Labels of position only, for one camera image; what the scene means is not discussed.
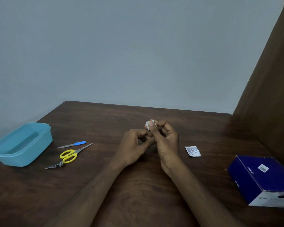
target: hand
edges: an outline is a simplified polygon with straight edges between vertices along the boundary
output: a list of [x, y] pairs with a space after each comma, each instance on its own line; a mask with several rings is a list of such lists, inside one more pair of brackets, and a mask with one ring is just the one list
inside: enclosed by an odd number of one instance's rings
[[167, 122], [155, 120], [157, 125], [155, 126], [151, 121], [152, 119], [148, 123], [148, 127], [157, 142], [162, 169], [170, 176], [168, 166], [179, 157], [179, 135]]
[[[144, 143], [138, 145], [138, 139]], [[151, 132], [145, 129], [130, 129], [125, 132], [112, 161], [121, 167], [133, 164], [151, 145], [155, 144]]]

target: wooden table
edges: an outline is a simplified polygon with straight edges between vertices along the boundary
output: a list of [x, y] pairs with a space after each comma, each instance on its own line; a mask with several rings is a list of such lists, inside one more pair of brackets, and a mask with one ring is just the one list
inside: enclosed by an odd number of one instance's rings
[[[180, 135], [179, 155], [231, 212], [249, 226], [284, 226], [284, 209], [247, 206], [227, 168], [235, 155], [270, 156], [230, 114], [66, 101], [39, 122], [51, 126], [53, 142], [30, 165], [0, 163], [0, 226], [41, 226], [90, 181], [114, 154], [124, 132], [149, 119], [167, 120]], [[59, 146], [94, 144], [64, 167]], [[185, 146], [202, 157], [190, 158]], [[153, 146], [113, 183], [92, 226], [198, 226]]]

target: blue cardboard box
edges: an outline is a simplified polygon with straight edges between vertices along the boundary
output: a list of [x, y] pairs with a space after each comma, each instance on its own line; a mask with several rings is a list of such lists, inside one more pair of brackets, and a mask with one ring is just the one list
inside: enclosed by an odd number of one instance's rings
[[237, 155], [228, 173], [249, 206], [284, 208], [284, 166], [274, 158]]

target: small white packet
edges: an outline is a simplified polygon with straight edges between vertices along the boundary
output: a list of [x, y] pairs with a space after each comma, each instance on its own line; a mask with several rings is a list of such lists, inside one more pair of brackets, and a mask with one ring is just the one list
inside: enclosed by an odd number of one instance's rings
[[200, 151], [196, 146], [186, 146], [185, 147], [187, 153], [189, 154], [190, 157], [200, 157]]
[[146, 126], [147, 126], [147, 129], [148, 129], [148, 130], [149, 130], [149, 127], [148, 127], [148, 123], [149, 123], [149, 122], [150, 122], [150, 121], [147, 121], [147, 122], [146, 122]]

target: light blue wall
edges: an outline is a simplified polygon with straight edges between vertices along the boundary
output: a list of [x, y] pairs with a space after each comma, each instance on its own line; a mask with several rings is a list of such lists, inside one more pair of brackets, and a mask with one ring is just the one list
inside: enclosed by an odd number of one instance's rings
[[232, 113], [283, 4], [0, 0], [0, 138], [66, 100]]

